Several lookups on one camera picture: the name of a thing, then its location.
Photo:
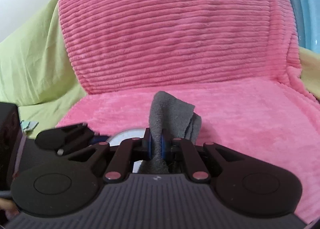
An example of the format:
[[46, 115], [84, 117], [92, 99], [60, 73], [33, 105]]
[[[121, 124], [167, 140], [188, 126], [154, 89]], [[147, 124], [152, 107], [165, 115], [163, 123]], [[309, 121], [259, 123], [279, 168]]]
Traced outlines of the green sheet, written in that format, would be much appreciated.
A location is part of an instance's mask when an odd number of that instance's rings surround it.
[[20, 119], [36, 122], [31, 138], [55, 127], [85, 96], [73, 71], [50, 0], [1, 42], [1, 102], [18, 106]]

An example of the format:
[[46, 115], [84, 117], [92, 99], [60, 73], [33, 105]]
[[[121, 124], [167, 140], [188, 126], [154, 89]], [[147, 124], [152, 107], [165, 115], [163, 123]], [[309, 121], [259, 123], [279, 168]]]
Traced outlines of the pink ribbed blanket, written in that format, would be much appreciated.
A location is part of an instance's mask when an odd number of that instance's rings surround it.
[[319, 217], [319, 102], [300, 79], [289, 0], [59, 0], [59, 19], [86, 92], [60, 126], [144, 128], [165, 91], [195, 106], [197, 144], [290, 170], [297, 215]]

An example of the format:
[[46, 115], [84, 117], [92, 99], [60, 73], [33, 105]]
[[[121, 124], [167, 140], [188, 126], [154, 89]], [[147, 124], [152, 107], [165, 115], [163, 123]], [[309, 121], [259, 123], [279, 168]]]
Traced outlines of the clutter on side table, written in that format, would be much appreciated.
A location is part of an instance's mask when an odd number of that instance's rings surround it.
[[37, 127], [38, 124], [39, 124], [39, 122], [37, 122], [37, 121], [22, 120], [20, 122], [21, 130], [24, 133], [32, 132]]

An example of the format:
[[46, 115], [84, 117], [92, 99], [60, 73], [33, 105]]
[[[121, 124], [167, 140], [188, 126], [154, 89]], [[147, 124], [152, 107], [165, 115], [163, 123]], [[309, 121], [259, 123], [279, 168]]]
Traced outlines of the clear plastic jar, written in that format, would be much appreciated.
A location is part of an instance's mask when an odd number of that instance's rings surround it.
[[[144, 133], [145, 129], [143, 128], [127, 129], [111, 136], [109, 139], [107, 139], [107, 142], [110, 144], [110, 146], [119, 146], [120, 143], [125, 139], [130, 139], [133, 137], [142, 138]], [[133, 163], [132, 173], [138, 173], [141, 164], [142, 160], [135, 161]]]

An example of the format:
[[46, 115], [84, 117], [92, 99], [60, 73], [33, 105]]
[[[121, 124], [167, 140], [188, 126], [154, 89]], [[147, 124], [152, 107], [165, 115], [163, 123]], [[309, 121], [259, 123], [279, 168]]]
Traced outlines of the yellow sofa cover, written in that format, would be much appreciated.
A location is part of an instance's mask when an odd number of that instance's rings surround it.
[[317, 99], [320, 95], [320, 57], [315, 53], [303, 47], [299, 47], [299, 59], [302, 65], [302, 74], [300, 79], [306, 89]]

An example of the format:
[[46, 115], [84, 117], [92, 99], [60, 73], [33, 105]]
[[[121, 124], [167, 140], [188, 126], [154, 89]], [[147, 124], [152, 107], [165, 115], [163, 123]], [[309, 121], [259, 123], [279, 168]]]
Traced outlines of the grey cleaning cloth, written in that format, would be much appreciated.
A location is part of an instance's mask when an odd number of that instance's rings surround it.
[[138, 172], [142, 174], [178, 173], [181, 168], [177, 161], [162, 158], [162, 131], [173, 137], [196, 142], [202, 124], [201, 117], [194, 112], [195, 106], [169, 93], [159, 91], [154, 95], [149, 114], [151, 132], [151, 160], [143, 161]]

